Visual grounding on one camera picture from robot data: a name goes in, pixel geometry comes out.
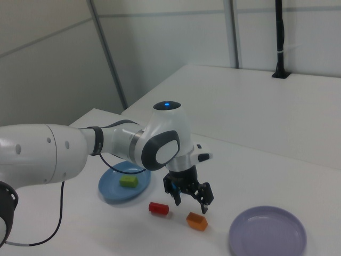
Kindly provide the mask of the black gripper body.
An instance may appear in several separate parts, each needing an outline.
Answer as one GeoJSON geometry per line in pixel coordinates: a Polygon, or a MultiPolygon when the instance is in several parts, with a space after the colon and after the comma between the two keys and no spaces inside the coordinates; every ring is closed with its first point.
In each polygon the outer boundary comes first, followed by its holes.
{"type": "Polygon", "coordinates": [[[179,187],[181,191],[196,191],[199,184],[197,178],[197,168],[192,166],[184,171],[170,171],[170,178],[172,183],[179,187]]]}

